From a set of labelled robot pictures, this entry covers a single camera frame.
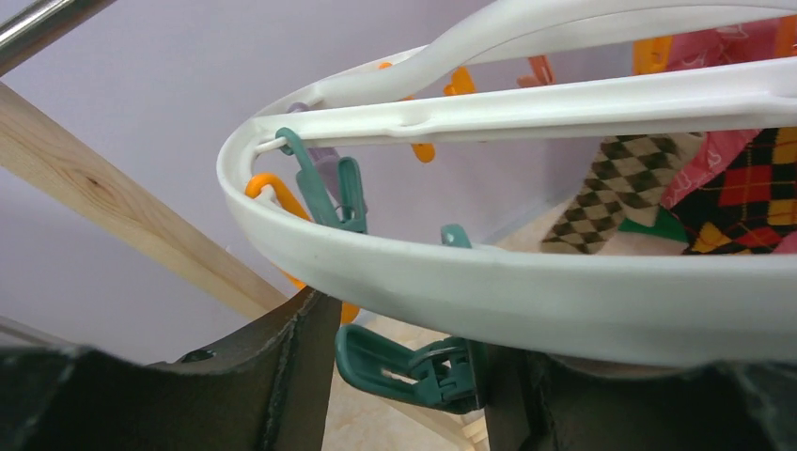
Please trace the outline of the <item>dark red argyle sock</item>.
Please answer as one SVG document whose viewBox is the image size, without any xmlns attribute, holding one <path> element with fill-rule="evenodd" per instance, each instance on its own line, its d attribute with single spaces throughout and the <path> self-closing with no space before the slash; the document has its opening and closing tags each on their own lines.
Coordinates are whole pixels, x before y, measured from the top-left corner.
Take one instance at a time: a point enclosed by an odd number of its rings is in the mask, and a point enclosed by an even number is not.
<svg viewBox="0 0 797 451">
<path fill-rule="evenodd" d="M 796 232 L 796 129 L 761 131 L 670 211 L 685 230 L 685 255 L 774 253 Z"/>
</svg>

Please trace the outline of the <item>argyle brown cream sock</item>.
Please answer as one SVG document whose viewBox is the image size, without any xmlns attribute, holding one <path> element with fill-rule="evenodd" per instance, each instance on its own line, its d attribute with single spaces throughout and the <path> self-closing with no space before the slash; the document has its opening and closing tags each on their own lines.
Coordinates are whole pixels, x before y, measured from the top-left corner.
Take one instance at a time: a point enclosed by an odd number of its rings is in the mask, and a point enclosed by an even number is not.
<svg viewBox="0 0 797 451">
<path fill-rule="evenodd" d="M 667 187 L 700 151 L 706 134 L 608 136 L 578 194 L 540 243 L 543 253 L 598 253 L 631 220 L 653 226 Z"/>
</svg>

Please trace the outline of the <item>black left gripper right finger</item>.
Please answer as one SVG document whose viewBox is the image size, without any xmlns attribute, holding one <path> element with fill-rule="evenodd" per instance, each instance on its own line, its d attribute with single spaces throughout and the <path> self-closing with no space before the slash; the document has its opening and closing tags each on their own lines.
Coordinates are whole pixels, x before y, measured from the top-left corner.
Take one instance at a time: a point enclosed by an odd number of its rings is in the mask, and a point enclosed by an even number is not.
<svg viewBox="0 0 797 451">
<path fill-rule="evenodd" d="M 796 367 L 612 365 L 489 346 L 493 450 L 792 450 Z"/>
</svg>

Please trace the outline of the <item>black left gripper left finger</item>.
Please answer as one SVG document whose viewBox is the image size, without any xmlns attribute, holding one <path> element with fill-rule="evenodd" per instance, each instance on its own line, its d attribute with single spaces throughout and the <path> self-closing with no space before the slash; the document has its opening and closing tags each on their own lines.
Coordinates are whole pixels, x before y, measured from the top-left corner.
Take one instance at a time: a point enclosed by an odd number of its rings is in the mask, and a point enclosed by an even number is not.
<svg viewBox="0 0 797 451">
<path fill-rule="evenodd" d="M 5 450 L 319 450 L 339 300 L 305 288 L 174 363 L 1 351 Z"/>
</svg>

